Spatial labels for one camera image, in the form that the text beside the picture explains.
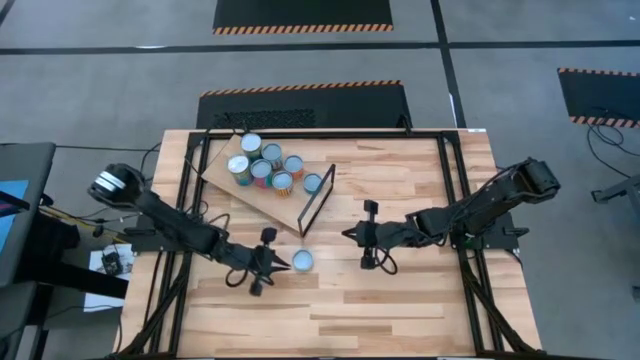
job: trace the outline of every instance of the hazard stripe tape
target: hazard stripe tape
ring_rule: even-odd
[[[304,34],[319,32],[389,32],[391,24],[339,24],[339,25],[273,25],[273,26],[227,26],[213,28],[213,35],[255,34]]]
[[[575,124],[602,125],[609,127],[640,128],[640,121],[632,119],[597,118],[587,116],[570,116],[569,120]]]
[[[638,76],[635,72],[625,71],[612,71],[612,70],[589,70],[589,69],[573,69],[573,68],[559,68],[558,73],[582,73],[582,74],[595,74],[595,75],[615,75],[615,76]]]
[[[200,97],[212,96],[212,95],[232,95],[232,94],[247,94],[247,93],[277,92],[277,91],[314,90],[314,89],[327,89],[327,88],[333,89],[333,88],[345,88],[345,87],[388,86],[388,85],[402,85],[402,81],[400,80],[354,81],[354,82],[346,82],[346,83],[269,86],[269,87],[261,87],[261,88],[244,88],[244,89],[224,89],[224,90],[205,91],[202,94],[200,94]]]

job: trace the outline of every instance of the wooden tabletop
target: wooden tabletop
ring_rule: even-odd
[[[172,205],[188,135],[186,130],[167,131],[156,167],[153,190]],[[488,136],[460,130],[460,138],[474,191],[496,172]],[[204,217],[230,213],[230,241],[247,246],[259,243],[264,227],[276,227],[279,233],[273,248],[277,254],[290,261],[304,246],[314,255],[314,268],[306,274],[274,275],[276,285],[265,287],[262,297],[256,298],[248,293],[250,281],[227,288],[224,276],[228,268],[194,257],[178,356],[473,355],[460,269],[452,249],[394,249],[399,273],[390,276],[379,269],[361,270],[362,249],[340,235],[365,219],[365,199],[380,203],[377,221],[381,222],[403,221],[406,213],[446,206],[436,141],[273,141],[295,151],[311,166],[337,165],[333,193],[304,240],[211,184],[203,192],[208,204]],[[212,143],[209,161],[223,145],[224,141]],[[460,198],[453,151],[448,153]],[[496,305],[526,342],[539,347],[520,265],[504,251],[489,250],[485,255]],[[123,344],[142,327],[155,259],[156,254],[146,253],[135,261],[122,312]],[[155,294],[159,285],[157,280]],[[490,349],[486,315],[478,307],[485,346]],[[161,349],[168,346],[172,318],[170,309]]]

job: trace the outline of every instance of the colorful can label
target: colorful can label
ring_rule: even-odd
[[[260,159],[260,152],[262,151],[262,139],[257,134],[246,134],[240,140],[240,146],[242,151],[251,161]]]
[[[253,182],[249,168],[249,158],[244,155],[233,155],[227,161],[227,169],[233,175],[238,185],[248,186]]]
[[[294,180],[302,179],[303,168],[304,162],[298,155],[291,155],[284,161],[284,170],[290,172]]]
[[[318,174],[309,174],[304,177],[304,191],[307,194],[313,194],[316,192],[318,187],[320,187],[320,183],[322,182],[322,178]]]
[[[282,167],[282,148],[278,144],[267,144],[262,148],[262,158],[269,160],[273,170],[278,170]]]
[[[273,188],[278,196],[287,197],[293,191],[293,176],[286,171],[273,174]]]
[[[260,159],[251,164],[251,175],[254,184],[263,189],[271,187],[271,163],[267,160]]]

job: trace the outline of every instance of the gray floor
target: gray floor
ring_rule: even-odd
[[[0,48],[201,45],[341,41],[434,41],[429,1],[391,0],[388,34],[210,36],[213,0],[16,0]],[[616,40],[640,38],[635,0],[444,0],[450,41]],[[614,359],[640,354],[640,229],[625,199],[596,205],[589,191],[621,180],[589,153],[584,126],[567,119],[557,67],[640,70],[640,48],[454,50],[467,124],[487,128],[496,161],[544,159],[563,188],[558,197],[515,210],[525,277],[544,348]],[[202,91],[309,82],[398,79],[416,126],[452,127],[437,50],[165,55],[0,56],[3,141],[148,148],[167,128],[195,125]],[[640,152],[640,133],[625,130]],[[596,151],[635,173],[640,160],[596,141]],[[110,162],[139,166],[140,153],[58,150],[47,186],[61,208],[99,207],[85,193]],[[151,173],[155,156],[150,159]],[[86,261],[88,237],[67,254]],[[81,302],[56,291],[53,308]],[[117,311],[70,313],[50,321],[45,359],[109,352]]]

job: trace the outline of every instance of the floor mat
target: floor mat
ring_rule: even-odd
[[[399,80],[225,89],[201,95],[200,129],[393,128],[411,124]]]
[[[389,0],[218,0],[215,35],[392,31]]]
[[[560,68],[558,76],[572,122],[640,127],[637,73]]]

